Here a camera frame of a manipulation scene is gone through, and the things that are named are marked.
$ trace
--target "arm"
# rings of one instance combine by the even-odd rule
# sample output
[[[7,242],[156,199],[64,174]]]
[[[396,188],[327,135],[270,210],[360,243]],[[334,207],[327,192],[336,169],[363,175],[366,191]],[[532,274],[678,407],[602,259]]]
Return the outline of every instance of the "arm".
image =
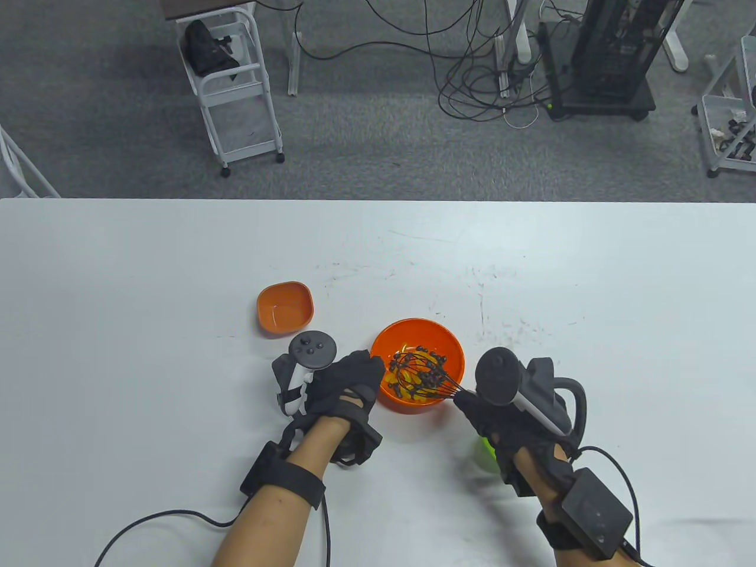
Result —
[[[559,445],[554,446],[554,457],[560,460],[567,461],[567,455]],[[541,506],[544,508],[544,515],[546,520],[556,522],[557,519],[554,516],[553,504],[556,500],[557,493],[551,488],[536,468],[533,457],[526,448],[522,448],[515,454],[514,463],[518,471],[525,477],[528,484],[535,492],[538,500],[541,502]],[[556,564],[558,567],[596,567],[601,565],[602,567],[638,567],[638,564],[632,561],[621,551],[615,553],[614,557],[607,561],[595,561],[591,559],[583,550],[570,550],[570,551],[554,551],[556,557]]]
[[[322,480],[330,458],[349,428],[349,421],[340,417],[321,417],[287,461]],[[263,486],[228,532],[212,567],[292,567],[302,545],[310,509],[293,492]]]

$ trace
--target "small orange bowl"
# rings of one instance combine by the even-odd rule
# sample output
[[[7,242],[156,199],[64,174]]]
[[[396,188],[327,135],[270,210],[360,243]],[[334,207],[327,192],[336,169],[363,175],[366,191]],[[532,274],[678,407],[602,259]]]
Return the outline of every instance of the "small orange bowl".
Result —
[[[375,339],[370,354],[380,356],[386,365],[386,374],[380,384],[380,391],[386,404],[398,411],[417,412],[443,401],[442,399],[407,401],[398,398],[386,382],[386,379],[392,375],[388,368],[394,355],[417,346],[445,356],[447,360],[444,370],[456,383],[460,383],[465,374],[465,353],[457,337],[446,327],[428,319],[404,319],[389,325]]]
[[[315,306],[309,288],[298,281],[276,283],[257,297],[260,327],[274,335],[288,335],[307,327]]]

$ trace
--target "cable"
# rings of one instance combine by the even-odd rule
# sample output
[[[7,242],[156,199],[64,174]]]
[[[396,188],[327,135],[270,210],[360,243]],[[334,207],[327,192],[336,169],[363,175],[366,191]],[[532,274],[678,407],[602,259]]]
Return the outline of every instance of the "cable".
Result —
[[[514,62],[510,63],[510,68],[507,70],[498,70],[496,68],[493,68],[493,66],[488,63],[484,64],[481,62],[482,59],[490,57],[494,53],[494,45],[489,44],[492,44],[496,37],[504,34],[512,26],[513,22],[517,20],[519,11],[524,9],[523,3],[520,3],[516,10],[516,13],[510,18],[510,22],[504,28],[499,26],[493,33],[489,34],[481,31],[480,29],[480,21],[482,18],[484,1],[485,0],[471,0],[469,7],[454,22],[450,23],[447,26],[443,26],[441,29],[430,30],[428,23],[427,0],[423,0],[425,29],[422,32],[414,32],[408,29],[404,29],[399,25],[393,23],[388,18],[381,15],[373,6],[370,0],[365,0],[370,10],[376,16],[378,16],[378,18],[381,19],[382,22],[391,26],[393,29],[396,29],[402,33],[406,33],[410,36],[425,36],[426,48],[423,49],[415,47],[414,45],[408,45],[400,42],[372,41],[352,45],[350,47],[337,51],[334,54],[326,56],[315,55],[311,53],[299,41],[299,15],[304,2],[299,2],[298,4],[290,6],[288,8],[276,8],[265,4],[264,2],[259,2],[259,4],[264,8],[268,8],[274,11],[295,12],[294,38],[299,44],[299,48],[302,50],[302,53],[307,57],[310,57],[311,59],[329,61],[341,57],[342,55],[347,54],[355,49],[367,47],[370,45],[399,47],[428,55],[431,59],[433,82],[436,89],[438,90],[438,97],[436,99],[437,105],[444,114],[451,118],[471,120],[473,122],[490,122],[491,120],[503,117],[505,121],[509,123],[508,119],[505,116],[508,110],[515,108],[535,107],[536,119],[538,119],[538,114],[540,113],[538,107],[544,106],[546,101],[548,101],[548,99],[550,98],[548,97],[546,100],[536,98],[537,95],[541,94],[548,88],[548,84],[543,85],[538,89],[533,89],[533,74],[536,66],[541,60],[541,55],[539,54],[532,63],[519,69],[516,69],[514,67]],[[564,15],[569,11],[563,11],[556,8],[553,2],[552,5],[554,6],[554,9],[557,11],[557,13],[560,13],[563,18],[569,17]],[[462,55],[445,55],[435,53],[430,45],[430,36],[448,31],[449,29],[462,22],[465,17],[465,35],[467,45]],[[436,60],[453,61],[442,83],[439,82],[438,65]],[[498,88],[489,90],[478,86],[481,81],[490,81],[491,86],[493,87],[497,84],[501,73],[507,73],[509,75],[508,86],[510,91],[517,93],[520,86],[527,80],[530,84],[530,93],[518,94],[514,99],[506,99],[502,102],[499,101],[500,92]],[[521,127],[510,124],[510,126],[515,129],[527,128],[530,125]]]
[[[100,564],[102,563],[102,560],[105,559],[105,555],[108,551],[110,551],[110,548],[115,544],[122,535],[124,535],[127,531],[129,531],[132,528],[136,528],[138,525],[144,524],[145,522],[149,522],[150,520],[154,520],[157,518],[163,518],[164,516],[194,516],[195,518],[199,518],[203,520],[204,522],[207,522],[208,524],[215,526],[216,528],[230,528],[234,522],[237,521],[237,518],[241,514],[241,510],[239,510],[239,513],[236,515],[234,519],[232,519],[229,522],[218,522],[217,520],[214,520],[210,518],[209,516],[205,516],[201,512],[196,512],[195,510],[165,510],[164,512],[158,512],[155,514],[150,514],[149,516],[145,516],[144,518],[138,519],[136,522],[132,522],[129,525],[127,525],[123,530],[119,531],[117,534],[113,536],[113,538],[107,542],[107,545],[102,550],[102,553],[100,553],[100,556],[97,558],[97,561],[94,563],[94,567],[100,567]]]
[[[464,11],[464,13],[463,13],[463,14],[462,14],[461,16],[459,16],[459,17],[458,17],[458,18],[457,18],[457,19],[456,19],[456,20],[455,20],[454,22],[450,23],[450,24],[449,24],[448,26],[446,26],[446,27],[443,27],[443,28],[441,28],[441,29],[437,29],[437,30],[435,30],[435,31],[432,31],[432,32],[428,32],[428,34],[426,34],[425,32],[411,32],[411,31],[408,31],[408,30],[406,30],[406,29],[403,29],[403,28],[401,28],[401,27],[397,26],[397,25],[396,25],[395,23],[393,23],[393,22],[389,22],[389,21],[388,21],[388,20],[387,20],[387,19],[386,19],[386,18],[385,18],[384,16],[382,16],[382,15],[380,15],[380,14],[378,13],[378,10],[376,10],[376,9],[375,9],[375,8],[373,7],[373,5],[372,5],[372,4],[370,3],[370,0],[365,0],[365,3],[366,3],[366,4],[367,4],[367,5],[369,6],[369,7],[370,7],[370,9],[372,10],[372,12],[373,12],[373,13],[374,13],[374,14],[375,14],[376,16],[378,16],[378,18],[379,18],[379,19],[380,19],[380,20],[381,20],[382,22],[384,22],[384,23],[387,23],[387,24],[388,24],[388,25],[390,25],[390,26],[391,26],[392,28],[394,28],[394,29],[396,29],[396,30],[398,30],[398,31],[400,31],[400,32],[402,32],[402,33],[406,33],[406,34],[407,34],[408,36],[424,36],[424,35],[431,35],[431,36],[434,36],[434,35],[435,35],[435,34],[437,34],[437,33],[443,33],[443,32],[446,32],[446,31],[450,30],[451,28],[453,28],[454,26],[456,26],[456,25],[457,25],[457,24],[458,24],[459,22],[461,22],[461,21],[462,21],[462,19],[463,19],[463,18],[464,18],[464,17],[465,17],[466,15],[467,15],[467,13],[468,13],[468,12],[470,12],[470,11],[471,11],[471,10],[473,9],[473,7],[475,6],[475,2],[473,2],[472,4],[470,4],[470,7],[469,7],[469,8],[467,8],[467,9],[466,9],[466,10]]]
[[[650,565],[649,563],[646,563],[640,558],[640,510],[638,508],[638,499],[635,496],[635,490],[633,489],[633,485],[630,482],[630,479],[627,477],[627,474],[622,469],[620,464],[617,462],[617,460],[610,455],[607,451],[604,451],[601,447],[594,447],[592,445],[588,445],[586,447],[580,447],[575,455],[570,459],[570,464],[574,463],[585,451],[595,451],[596,453],[599,453],[606,457],[609,462],[611,462],[615,468],[619,471],[620,475],[622,476],[622,479],[624,480],[624,483],[627,486],[627,491],[630,492],[630,499],[633,501],[633,516],[634,516],[634,522],[635,522],[635,551],[637,552],[637,557],[634,557],[636,562],[638,562],[642,567],[653,567],[653,565]]]
[[[541,21],[543,19],[543,11],[544,11],[544,6],[546,2],[547,0],[542,0],[541,5],[538,7],[538,21]],[[557,8],[556,4],[554,4],[554,0],[548,0],[548,2],[549,4],[551,4],[551,6],[545,6],[545,7],[549,8],[550,10],[554,10],[562,19],[567,19],[567,20],[571,19],[569,16],[565,16],[565,14],[571,14],[573,16],[572,19],[574,19],[576,22],[580,21],[578,17],[580,18],[583,17],[582,12],[576,12],[574,10],[566,10],[565,8]]]
[[[140,518],[136,522],[132,522],[127,525],[124,529],[115,534],[110,541],[107,542],[107,545],[102,550],[102,553],[100,553],[97,561],[94,562],[94,567],[100,567],[103,559],[105,559],[107,552],[110,551],[110,548],[113,546],[113,544],[115,544],[127,531],[131,530],[132,528],[136,528],[138,525],[142,525],[145,522],[149,522],[150,520],[163,518],[165,516],[193,516],[195,518],[203,520],[204,522],[207,522],[208,524],[216,528],[230,528],[232,525],[234,525],[234,522],[239,519],[239,516],[241,516],[241,513],[244,511],[244,508],[246,508],[246,505],[250,500],[252,500],[251,496],[245,500],[244,504],[242,504],[242,507],[236,517],[234,517],[234,519],[232,520],[229,520],[228,522],[219,522],[218,520],[214,520],[209,516],[205,516],[205,514],[197,512],[196,510],[165,510],[163,512],[150,514],[149,516]],[[330,522],[328,520],[328,506],[326,505],[325,494],[323,495],[323,520],[325,521],[326,527],[326,567],[330,567]]]
[[[326,567],[330,567],[330,521],[328,520],[328,504],[323,494],[323,521],[326,525]]]
[[[535,95],[533,94],[533,73],[530,73],[529,81],[530,81],[531,98],[533,99],[533,102],[535,102]],[[502,110],[502,114],[504,115],[504,122],[506,122],[507,126],[509,126],[510,128],[515,129],[515,130],[527,130],[528,128],[533,126],[538,120],[539,110],[538,110],[538,107],[535,107],[535,118],[524,126],[515,126],[509,120],[507,120],[507,114],[505,110]]]

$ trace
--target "hand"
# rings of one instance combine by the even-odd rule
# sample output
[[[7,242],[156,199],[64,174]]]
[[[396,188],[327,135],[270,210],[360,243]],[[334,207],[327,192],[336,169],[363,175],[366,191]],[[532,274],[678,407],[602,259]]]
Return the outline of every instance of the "hand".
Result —
[[[348,399],[370,413],[376,402],[378,388],[386,367],[368,351],[354,351],[329,367],[315,372],[307,387],[305,410],[313,410]]]
[[[368,351],[356,351],[314,374],[307,387],[307,415],[340,417],[351,425],[332,461],[362,464],[380,445],[382,438],[368,425],[367,418],[384,373],[386,367],[380,358],[371,358]]]
[[[560,396],[556,395],[556,399],[565,407]],[[563,479],[572,468],[554,457],[554,445],[560,445],[570,455],[577,450],[572,437],[554,435],[514,404],[494,406],[472,392],[458,393],[454,396],[454,404],[462,410],[478,435],[485,437],[496,450],[502,478],[515,488],[519,496],[534,495],[533,488],[516,467],[515,455],[522,448],[528,449],[539,472],[556,485],[554,488],[562,487]]]

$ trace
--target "gray carpet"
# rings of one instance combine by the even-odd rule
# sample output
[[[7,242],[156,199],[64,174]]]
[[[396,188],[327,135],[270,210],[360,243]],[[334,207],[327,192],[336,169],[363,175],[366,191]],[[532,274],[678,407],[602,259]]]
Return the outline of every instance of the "gray carpet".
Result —
[[[156,0],[5,0],[0,123],[66,197],[751,202],[756,176],[706,178],[689,114],[708,80],[703,55],[726,56],[752,18],[752,0],[712,1],[693,5],[680,26],[689,72],[674,73],[662,52],[656,58],[649,81],[658,110],[645,122],[553,123],[542,114],[523,131],[447,118],[428,57],[396,48],[304,60],[300,96],[289,98],[279,14],[259,8],[287,161],[260,156],[221,179]],[[468,3],[429,0],[430,26],[450,23]],[[499,0],[488,4],[490,32],[501,14]],[[423,29],[422,0],[374,5]],[[425,42],[388,28],[359,0],[310,1],[300,27],[320,55],[371,39]],[[432,46],[453,54],[465,43],[460,26]],[[533,109],[508,116],[524,124]]]

